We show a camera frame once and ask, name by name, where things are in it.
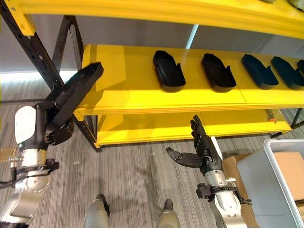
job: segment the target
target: cardboard box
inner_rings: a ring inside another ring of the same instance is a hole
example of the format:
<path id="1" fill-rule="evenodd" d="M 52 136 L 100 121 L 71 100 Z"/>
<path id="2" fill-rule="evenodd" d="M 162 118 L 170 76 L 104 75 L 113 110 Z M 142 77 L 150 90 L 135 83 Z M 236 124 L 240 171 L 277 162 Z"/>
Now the cardboard box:
<path id="1" fill-rule="evenodd" d="M 247 157 L 248 155 L 250 155 L 250 153 L 232 156 L 223 160 L 223 169 L 226 178 L 234 177 L 236 179 L 236 185 L 238 187 L 238 190 L 241 196 L 245 199 L 248 199 L 248 195 L 241 175 L 238 171 L 237 162 Z M 260 228 L 260 226 L 257 224 L 255 215 L 250 205 L 241 204 L 241 214 L 248 228 Z"/>
<path id="2" fill-rule="evenodd" d="M 304 160 L 299 152 L 275 152 L 275 159 L 294 200 L 304 199 Z"/>

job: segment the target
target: white plastic bin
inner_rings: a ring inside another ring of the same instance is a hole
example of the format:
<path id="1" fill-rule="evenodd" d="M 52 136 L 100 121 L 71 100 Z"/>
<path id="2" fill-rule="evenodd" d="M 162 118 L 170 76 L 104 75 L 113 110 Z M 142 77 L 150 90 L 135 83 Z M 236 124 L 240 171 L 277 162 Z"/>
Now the white plastic bin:
<path id="1" fill-rule="evenodd" d="M 263 150 L 237 163 L 256 222 L 262 228 L 304 228 L 273 152 L 300 152 L 304 158 L 304 140 L 266 140 Z"/>

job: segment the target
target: black metal upright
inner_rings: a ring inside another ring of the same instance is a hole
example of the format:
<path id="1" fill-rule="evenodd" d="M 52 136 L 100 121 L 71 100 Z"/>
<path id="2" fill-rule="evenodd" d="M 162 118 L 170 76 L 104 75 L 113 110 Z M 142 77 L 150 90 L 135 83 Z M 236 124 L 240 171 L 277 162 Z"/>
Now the black metal upright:
<path id="1" fill-rule="evenodd" d="M 37 33 L 35 33 L 33 36 L 24 36 L 20 31 L 18 25 L 16 24 L 4 0 L 0 0 L 0 2 L 1 2 L 1 16 L 3 17 L 8 27 L 10 28 L 11 32 L 14 34 L 17 41 L 20 43 L 21 47 L 28 55 L 29 59 L 34 64 L 37 71 L 41 74 L 43 80 L 46 82 L 46 84 L 50 89 L 53 89 L 55 86 L 64 85 L 64 82 L 59 75 L 59 71 L 61 67 L 62 56 L 64 52 L 68 31 L 71 32 L 77 69 L 78 70 L 81 69 L 84 47 L 75 16 L 63 17 L 54 54 L 53 54 L 53 61 L 52 61 L 48 53 L 46 52 L 41 40 L 39 39 Z M 88 117 L 88 121 L 91 125 L 93 121 L 91 121 L 90 118 L 91 117 Z M 97 134 L 93 129 L 94 127 L 91 126 L 90 129 L 90 127 L 85 121 L 78 121 L 75 116 L 73 116 L 73 120 L 75 121 L 76 125 L 78 126 L 82 134 L 92 145 L 94 150 L 96 152 L 99 152 L 100 148 L 96 148 L 94 145 L 97 137 Z"/>

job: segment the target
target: yellow shelving unit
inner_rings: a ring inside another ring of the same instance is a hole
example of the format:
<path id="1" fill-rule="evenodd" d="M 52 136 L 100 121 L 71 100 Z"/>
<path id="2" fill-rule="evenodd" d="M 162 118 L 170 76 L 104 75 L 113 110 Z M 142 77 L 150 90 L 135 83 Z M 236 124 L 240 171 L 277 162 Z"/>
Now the yellow shelving unit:
<path id="1" fill-rule="evenodd" d="M 20 30 L 32 36 L 31 14 L 170 21 L 304 38 L 304 13 L 286 0 L 5 0 Z"/>
<path id="2" fill-rule="evenodd" d="M 156 50 L 170 53 L 181 63 L 186 85 L 167 93 L 159 85 L 153 66 Z M 227 93 L 211 90 L 201 65 L 213 53 L 230 65 L 237 86 Z M 160 47 L 86 45 L 83 67 L 100 61 L 103 75 L 75 111 L 98 115 L 96 147 L 105 144 L 191 138 L 190 120 L 200 115 L 208 135 L 226 136 L 287 132 L 291 128 L 278 108 L 304 106 L 304 92 L 288 88 L 273 69 L 279 85 L 258 88 L 241 63 L 244 53 L 184 50 Z M 255 55 L 265 66 L 271 56 Z M 296 67 L 297 59 L 285 58 Z M 276 123 L 265 109 L 272 109 Z"/>
<path id="3" fill-rule="evenodd" d="M 152 58 L 156 50 L 170 53 L 180 62 L 186 85 L 177 93 L 160 89 Z M 228 93 L 211 90 L 201 65 L 205 53 L 213 53 L 231 66 L 237 86 Z M 241 63 L 244 53 L 214 50 L 185 50 L 161 47 L 87 45 L 83 66 L 100 61 L 104 73 L 83 99 L 75 114 L 84 115 L 151 114 L 200 111 L 298 108 L 304 106 L 304 92 L 286 86 L 273 72 L 279 85 L 271 90 L 258 88 Z M 255 55 L 265 66 L 271 56 Z M 294 67 L 297 59 L 286 58 Z"/>
<path id="4" fill-rule="evenodd" d="M 287 0 L 4 0 L 23 35 L 35 34 L 32 14 L 83 15 L 199 24 L 304 38 L 304 13 Z M 177 93 L 162 91 L 152 58 L 156 50 L 181 63 L 186 85 Z M 237 86 L 228 93 L 211 90 L 201 65 L 213 53 L 231 66 Z M 304 92 L 279 85 L 265 91 L 252 81 L 241 59 L 244 53 L 159 47 L 86 45 L 83 67 L 101 62 L 104 73 L 75 110 L 83 121 L 97 115 L 96 136 L 82 130 L 95 146 L 191 138 L 190 119 L 198 114 L 208 135 L 286 132 L 279 108 L 304 106 Z M 255 55 L 265 66 L 271 56 Z M 296 68 L 297 59 L 285 58 Z M 265 109 L 272 109 L 276 123 Z"/>
<path id="5" fill-rule="evenodd" d="M 98 118 L 95 145 L 190 139 L 190 120 L 195 114 L 199 115 L 210 136 L 291 130 L 280 111 L 272 111 L 276 123 L 268 121 L 266 110 L 102 115 Z"/>

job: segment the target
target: metal frame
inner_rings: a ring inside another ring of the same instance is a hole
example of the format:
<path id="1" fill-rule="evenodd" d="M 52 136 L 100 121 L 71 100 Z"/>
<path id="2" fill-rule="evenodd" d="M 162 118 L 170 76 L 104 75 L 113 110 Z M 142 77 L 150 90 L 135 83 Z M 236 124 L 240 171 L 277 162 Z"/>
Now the metal frame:
<path id="1" fill-rule="evenodd" d="M 298 111 L 296 112 L 295 116 L 294 116 L 293 122 L 292 122 L 291 125 L 290 125 L 290 128 L 291 128 L 292 130 L 297 129 L 298 127 L 301 127 L 301 126 L 304 125 L 304 120 L 301 121 L 301 122 L 299 122 L 299 123 L 297 123 L 297 121 L 298 121 L 298 119 L 299 119 L 299 117 L 300 117 L 301 112 L 302 112 L 302 108 L 299 108 Z M 278 133 L 275 133 L 275 134 L 271 135 L 270 138 L 273 139 L 273 138 L 276 138 L 276 137 L 278 137 L 278 136 L 280 136 L 280 135 L 282 135 L 282 134 L 285 134 L 285 133 L 283 133 L 283 132 L 278 132 Z"/>
<path id="2" fill-rule="evenodd" d="M 68 31 L 70 31 L 72 37 L 77 69 L 81 69 L 84 46 L 75 16 L 63 17 L 51 60 L 37 33 L 33 36 L 24 36 L 4 0 L 0 0 L 0 3 L 3 19 L 50 89 L 53 89 L 55 86 L 64 85 L 59 72 Z M 94 145 L 97 139 L 97 118 L 93 122 L 92 117 L 88 116 L 88 124 L 85 121 L 78 121 L 74 115 L 72 118 L 94 150 L 100 152 L 100 147 L 96 148 Z"/>

